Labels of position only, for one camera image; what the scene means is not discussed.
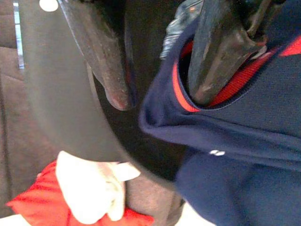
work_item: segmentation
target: red cloth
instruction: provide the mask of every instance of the red cloth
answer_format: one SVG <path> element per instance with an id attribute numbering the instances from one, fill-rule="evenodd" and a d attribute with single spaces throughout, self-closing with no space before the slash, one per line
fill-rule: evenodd
<path id="1" fill-rule="evenodd" d="M 287 47 L 280 55 L 282 57 L 287 57 L 290 55 L 301 54 L 301 35 L 299 35 L 296 40 Z"/>
<path id="2" fill-rule="evenodd" d="M 32 226 L 84 226 L 72 215 L 55 175 L 56 162 L 44 168 L 36 182 L 7 205 Z M 151 226 L 154 218 L 126 208 L 121 220 L 113 222 L 105 215 L 91 226 Z"/>

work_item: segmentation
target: small white logo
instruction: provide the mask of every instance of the small white logo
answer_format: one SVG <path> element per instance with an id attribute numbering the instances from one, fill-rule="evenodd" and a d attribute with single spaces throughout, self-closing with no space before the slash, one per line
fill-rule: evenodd
<path id="1" fill-rule="evenodd" d="M 212 150 L 209 154 L 214 154 L 215 156 L 222 156 L 225 154 L 225 152 L 219 150 Z"/>

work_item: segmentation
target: white glove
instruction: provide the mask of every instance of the white glove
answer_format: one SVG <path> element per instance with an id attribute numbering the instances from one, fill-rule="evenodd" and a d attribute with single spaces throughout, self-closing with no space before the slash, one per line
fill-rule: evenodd
<path id="1" fill-rule="evenodd" d="M 90 225 L 106 213 L 120 220 L 125 208 L 125 183 L 140 175 L 130 163 L 87 161 L 64 151 L 58 155 L 56 177 L 74 217 Z"/>

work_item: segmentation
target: gray upholstery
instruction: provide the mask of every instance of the gray upholstery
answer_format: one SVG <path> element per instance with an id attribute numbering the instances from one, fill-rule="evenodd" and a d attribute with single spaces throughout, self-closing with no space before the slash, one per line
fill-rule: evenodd
<path id="1" fill-rule="evenodd" d="M 0 218 L 60 151 L 43 135 L 26 99 L 18 67 L 12 0 L 0 0 Z"/>

